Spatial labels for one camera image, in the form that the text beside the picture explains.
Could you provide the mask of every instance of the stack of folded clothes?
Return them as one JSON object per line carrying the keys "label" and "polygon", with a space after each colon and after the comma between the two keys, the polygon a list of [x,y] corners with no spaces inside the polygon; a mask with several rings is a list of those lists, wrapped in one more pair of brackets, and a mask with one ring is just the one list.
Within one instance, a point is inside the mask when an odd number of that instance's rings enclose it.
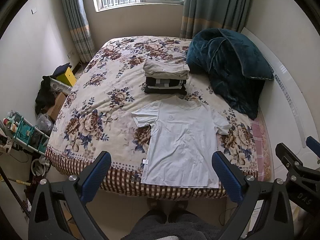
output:
{"label": "stack of folded clothes", "polygon": [[146,76],[147,94],[174,94],[186,95],[184,85],[187,82],[189,67],[186,64],[163,63],[147,59],[143,70]]}

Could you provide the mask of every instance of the cardboard box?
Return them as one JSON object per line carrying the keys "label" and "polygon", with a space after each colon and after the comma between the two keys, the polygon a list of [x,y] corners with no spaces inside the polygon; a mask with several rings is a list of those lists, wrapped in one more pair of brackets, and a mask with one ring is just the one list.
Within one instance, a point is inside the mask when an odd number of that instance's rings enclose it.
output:
{"label": "cardboard box", "polygon": [[50,116],[52,120],[57,120],[58,114],[65,100],[66,96],[60,92],[56,97],[54,106],[50,107],[47,111],[48,116]]}

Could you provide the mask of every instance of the teal rack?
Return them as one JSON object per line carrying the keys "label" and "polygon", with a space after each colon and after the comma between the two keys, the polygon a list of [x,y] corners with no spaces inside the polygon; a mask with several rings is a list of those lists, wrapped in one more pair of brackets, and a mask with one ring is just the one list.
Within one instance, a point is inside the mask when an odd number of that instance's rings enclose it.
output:
{"label": "teal rack", "polygon": [[[18,119],[21,118],[18,125],[15,121],[17,116],[19,117]],[[41,155],[45,155],[45,151],[47,148],[46,144],[48,143],[49,136],[41,132],[37,127],[32,125],[28,120],[24,119],[24,117],[20,116],[18,113],[16,113],[11,120],[12,123],[15,123],[17,125],[17,131],[12,133],[13,140],[21,146],[28,147],[29,149],[38,152]],[[37,131],[40,134],[39,142],[37,143],[37,148],[34,148],[30,145],[30,140],[35,131]]]}

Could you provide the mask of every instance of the curtain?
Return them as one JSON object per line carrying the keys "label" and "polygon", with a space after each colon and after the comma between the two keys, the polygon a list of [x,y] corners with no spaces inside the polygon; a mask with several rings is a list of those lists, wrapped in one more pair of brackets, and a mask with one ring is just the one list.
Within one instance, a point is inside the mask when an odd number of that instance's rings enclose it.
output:
{"label": "curtain", "polygon": [[72,39],[83,63],[95,55],[91,32],[84,11],[83,0],[62,0]]}
{"label": "curtain", "polygon": [[207,28],[241,31],[250,0],[184,0],[180,37],[191,39]]}

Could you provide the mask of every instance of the bed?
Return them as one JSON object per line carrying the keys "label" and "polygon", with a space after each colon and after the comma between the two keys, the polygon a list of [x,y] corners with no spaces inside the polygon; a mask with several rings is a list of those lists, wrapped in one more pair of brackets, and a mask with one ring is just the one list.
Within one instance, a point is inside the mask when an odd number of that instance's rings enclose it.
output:
{"label": "bed", "polygon": [[[140,183],[150,126],[137,128],[131,112],[172,95],[145,94],[142,69],[146,58],[185,62],[190,40],[137,36],[112,39],[97,52],[77,81],[58,115],[46,156],[66,175],[79,174],[101,151],[112,166],[101,184],[106,191],[158,199],[220,198],[219,188],[178,188]],[[210,105],[232,124],[228,135],[217,135],[218,148],[245,174],[264,181],[271,176],[270,144],[263,116],[255,120],[231,109],[210,87],[205,75],[190,74],[185,100]]]}

